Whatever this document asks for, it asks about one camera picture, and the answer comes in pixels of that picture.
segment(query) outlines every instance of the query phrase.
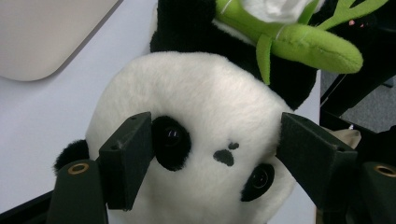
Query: black fur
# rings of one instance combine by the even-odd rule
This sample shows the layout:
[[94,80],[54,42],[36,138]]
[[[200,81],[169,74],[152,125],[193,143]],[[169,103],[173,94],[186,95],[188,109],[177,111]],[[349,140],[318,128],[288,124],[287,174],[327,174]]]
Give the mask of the black fur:
[[53,165],[53,169],[55,174],[58,174],[59,170],[61,170],[62,167],[68,163],[79,160],[87,160],[89,158],[90,154],[88,152],[87,141],[77,140],[73,143],[70,143],[61,153],[61,155],[59,155],[55,164]]
[[[215,14],[215,0],[159,0],[158,27],[151,39],[151,52],[216,53],[262,80],[256,49],[217,28],[212,23]],[[316,71],[272,55],[270,88],[296,109],[311,92]]]

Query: panda head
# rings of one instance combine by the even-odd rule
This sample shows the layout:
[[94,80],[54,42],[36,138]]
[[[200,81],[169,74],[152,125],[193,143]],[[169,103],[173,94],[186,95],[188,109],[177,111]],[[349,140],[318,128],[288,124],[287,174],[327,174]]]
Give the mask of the panda head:
[[264,223],[294,179],[275,157],[285,102],[218,55],[154,53],[106,87],[86,134],[91,159],[130,116],[152,116],[152,160],[131,223]]

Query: table surface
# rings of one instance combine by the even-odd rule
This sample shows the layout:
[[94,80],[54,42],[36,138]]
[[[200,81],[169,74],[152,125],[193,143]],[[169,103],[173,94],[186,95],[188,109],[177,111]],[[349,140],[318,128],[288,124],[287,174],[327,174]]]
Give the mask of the table surface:
[[[133,58],[149,52],[156,2],[122,2],[58,74],[33,82],[0,77],[0,213],[53,189],[51,167],[56,157],[70,142],[85,138],[106,84]],[[318,122],[319,88],[317,81],[296,112],[314,122]],[[297,186],[269,223],[315,223],[314,214],[315,206]]]

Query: black eye patch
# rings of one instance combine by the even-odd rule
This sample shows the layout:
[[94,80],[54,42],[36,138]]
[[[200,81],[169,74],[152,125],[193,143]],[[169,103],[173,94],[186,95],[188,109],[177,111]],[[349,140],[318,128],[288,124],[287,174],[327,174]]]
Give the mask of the black eye patch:
[[181,170],[191,150],[191,140],[187,130],[167,116],[152,121],[151,130],[152,146],[157,161],[167,170]]
[[254,168],[242,190],[241,202],[251,202],[261,197],[273,184],[274,167],[270,164],[260,164]]

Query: black plastic part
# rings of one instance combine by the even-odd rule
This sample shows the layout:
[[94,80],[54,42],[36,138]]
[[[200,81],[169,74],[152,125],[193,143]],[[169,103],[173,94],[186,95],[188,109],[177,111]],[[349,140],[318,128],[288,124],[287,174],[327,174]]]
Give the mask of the black plastic part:
[[311,120],[283,113],[276,156],[318,209],[335,212],[347,206],[357,158],[349,146]]
[[47,212],[50,208],[51,195],[52,191],[6,211],[0,215],[0,223],[46,223]]
[[107,223],[99,168],[95,161],[67,164],[59,171],[47,224]]
[[396,223],[396,168],[366,162],[361,169],[361,192],[373,223]]
[[154,157],[151,142],[151,114],[146,112],[125,120],[99,149],[109,209],[132,209]]

